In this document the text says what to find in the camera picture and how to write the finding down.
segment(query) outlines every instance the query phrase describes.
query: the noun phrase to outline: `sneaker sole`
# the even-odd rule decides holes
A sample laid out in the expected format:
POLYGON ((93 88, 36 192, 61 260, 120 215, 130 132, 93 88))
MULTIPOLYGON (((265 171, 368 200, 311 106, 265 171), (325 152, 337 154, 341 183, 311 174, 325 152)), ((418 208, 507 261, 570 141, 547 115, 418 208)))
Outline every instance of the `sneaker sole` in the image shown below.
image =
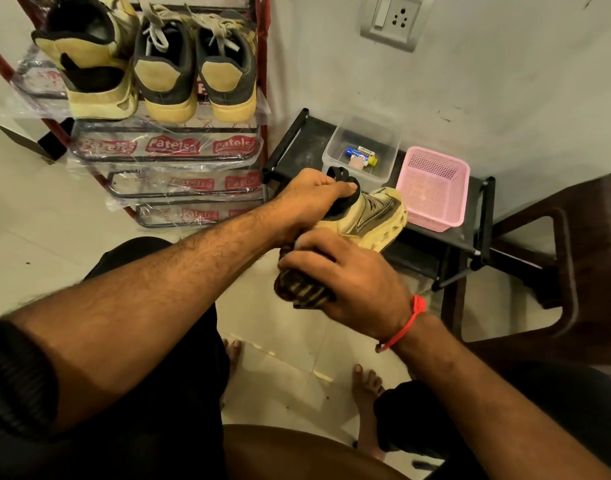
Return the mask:
POLYGON ((224 123, 244 123, 253 117, 257 110, 257 83, 254 81, 252 97, 244 103, 228 106, 210 101, 210 104, 217 120, 224 123))
POLYGON ((70 112, 74 119, 123 120, 136 112, 138 92, 132 72, 125 71, 121 83, 103 93, 80 93, 67 90, 70 112))
POLYGON ((148 114, 160 123, 185 123, 197 112, 197 89, 187 101, 179 104, 157 104, 145 100, 148 114))
MULTIPOLYGON (((394 199, 401 202, 399 208, 392 217, 390 217, 381 225, 372 229, 363 237, 345 234, 341 234, 341 236, 348 238, 352 242, 355 242, 360 248, 370 249, 376 251, 377 253, 380 253, 382 250, 388 247, 388 245, 396 239, 398 234, 400 234, 403 228, 407 225, 408 211, 405 209, 405 204, 403 203, 403 196, 398 190, 387 188, 386 193, 390 197, 393 197, 394 199)), ((325 227, 333 230, 336 233, 339 232, 336 222, 320 221, 315 227, 325 227)))

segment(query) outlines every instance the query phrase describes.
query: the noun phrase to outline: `brown chair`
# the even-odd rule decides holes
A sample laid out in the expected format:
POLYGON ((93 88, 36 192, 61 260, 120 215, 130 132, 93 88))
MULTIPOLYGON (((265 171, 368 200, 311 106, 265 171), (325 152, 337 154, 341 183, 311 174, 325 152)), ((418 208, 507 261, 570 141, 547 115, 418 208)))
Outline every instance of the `brown chair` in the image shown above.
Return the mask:
MULTIPOLYGON (((562 306, 563 313, 541 330, 470 342, 468 348, 495 368, 535 359, 611 366, 611 174, 501 220, 492 237, 489 266, 521 278, 542 306, 562 306), (546 216, 553 220, 555 258, 500 239, 546 216)), ((451 326, 461 338, 461 315, 451 326)))
POLYGON ((223 448, 231 480, 407 480, 349 446, 292 429, 228 424, 223 448))

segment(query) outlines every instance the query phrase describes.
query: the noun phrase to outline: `red thread bracelet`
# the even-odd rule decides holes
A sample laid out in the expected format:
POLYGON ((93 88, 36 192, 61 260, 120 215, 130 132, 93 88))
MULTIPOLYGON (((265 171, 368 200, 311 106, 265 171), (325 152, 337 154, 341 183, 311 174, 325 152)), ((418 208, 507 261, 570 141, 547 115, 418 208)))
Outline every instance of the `red thread bracelet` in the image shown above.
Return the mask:
POLYGON ((402 339, 403 336, 408 332, 408 330, 414 323, 414 320, 416 320, 418 314, 423 313, 426 310, 426 307, 427 305, 425 302, 425 298, 419 295, 414 295, 412 297, 412 316, 410 317, 408 322, 405 324, 405 326, 400 330, 400 332, 398 332, 395 336, 389 339, 386 343, 379 342, 376 345, 376 349, 375 349, 376 353, 379 354, 383 352, 384 350, 388 350, 395 343, 397 343, 400 339, 402 339))

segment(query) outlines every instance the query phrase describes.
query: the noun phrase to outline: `pink plastic basket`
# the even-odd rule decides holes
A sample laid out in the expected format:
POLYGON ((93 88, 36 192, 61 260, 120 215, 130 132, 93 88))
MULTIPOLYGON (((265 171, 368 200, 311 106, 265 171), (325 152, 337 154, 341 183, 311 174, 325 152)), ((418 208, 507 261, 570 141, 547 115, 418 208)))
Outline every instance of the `pink plastic basket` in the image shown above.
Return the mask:
POLYGON ((470 166, 457 158, 420 146, 405 155, 397 190, 408 222, 436 232, 463 224, 470 166))

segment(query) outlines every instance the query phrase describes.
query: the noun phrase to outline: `cloth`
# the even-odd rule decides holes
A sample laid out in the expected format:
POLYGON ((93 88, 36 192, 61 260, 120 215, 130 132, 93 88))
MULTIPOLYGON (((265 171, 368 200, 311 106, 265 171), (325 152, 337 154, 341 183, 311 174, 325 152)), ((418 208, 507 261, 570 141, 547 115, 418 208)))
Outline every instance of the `cloth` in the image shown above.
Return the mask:
MULTIPOLYGON (((170 245, 154 237, 125 242, 85 279, 170 245)), ((229 368, 212 305, 132 391, 53 436, 52 365, 23 332, 0 320, 0 478, 226 478, 219 399, 229 368)))
MULTIPOLYGON (((611 468, 610 377, 590 367, 542 362, 520 364, 503 377, 611 468)), ((374 403, 374 413, 382 450, 446 460, 432 480, 488 478, 423 382, 385 391, 374 403)))

